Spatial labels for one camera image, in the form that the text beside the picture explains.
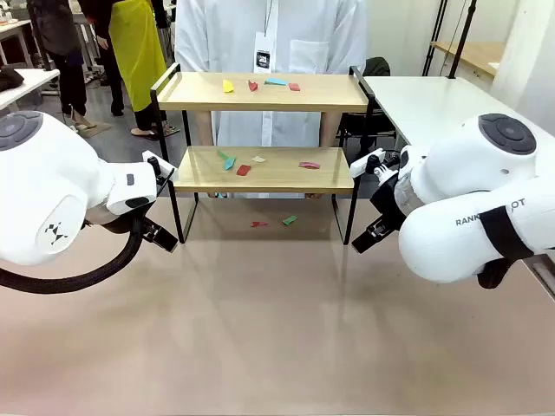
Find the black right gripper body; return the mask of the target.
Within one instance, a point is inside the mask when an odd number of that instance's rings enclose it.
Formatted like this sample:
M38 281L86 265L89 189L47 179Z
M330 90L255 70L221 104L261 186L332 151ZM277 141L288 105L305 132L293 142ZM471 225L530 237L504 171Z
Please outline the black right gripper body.
M395 173L387 179L373 194L370 202L380 212L381 216L377 223L384 226L401 226L406 215L400 210L395 202L395 186L398 181L398 174Z

